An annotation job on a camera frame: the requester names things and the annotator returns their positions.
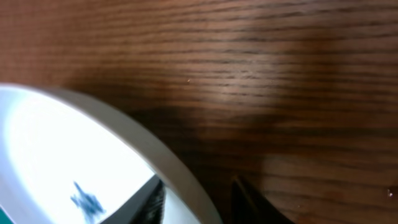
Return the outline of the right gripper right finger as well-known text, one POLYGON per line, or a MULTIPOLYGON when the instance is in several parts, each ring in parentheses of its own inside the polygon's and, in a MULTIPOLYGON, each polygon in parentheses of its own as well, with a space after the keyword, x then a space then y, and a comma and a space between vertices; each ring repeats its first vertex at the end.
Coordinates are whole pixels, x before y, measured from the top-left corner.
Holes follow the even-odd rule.
POLYGON ((294 224, 240 176, 231 186, 231 218, 235 224, 294 224))

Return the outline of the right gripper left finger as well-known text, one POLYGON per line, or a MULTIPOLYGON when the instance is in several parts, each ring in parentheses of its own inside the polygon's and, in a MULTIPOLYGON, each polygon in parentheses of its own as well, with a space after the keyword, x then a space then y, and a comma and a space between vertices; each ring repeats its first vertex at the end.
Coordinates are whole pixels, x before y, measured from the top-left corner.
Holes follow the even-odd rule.
POLYGON ((139 188, 119 209, 105 218, 100 224, 128 224, 138 216, 149 197, 154 193, 161 180, 154 175, 139 188))

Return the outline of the light blue plate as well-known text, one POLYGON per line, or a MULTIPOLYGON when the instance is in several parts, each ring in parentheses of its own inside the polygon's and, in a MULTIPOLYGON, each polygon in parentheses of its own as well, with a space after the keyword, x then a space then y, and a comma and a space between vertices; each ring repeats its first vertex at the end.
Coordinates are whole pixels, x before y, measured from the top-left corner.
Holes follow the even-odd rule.
POLYGON ((70 90, 1 85, 1 209, 13 223, 100 223, 150 178, 130 223, 221 223, 188 167, 137 121, 70 90))

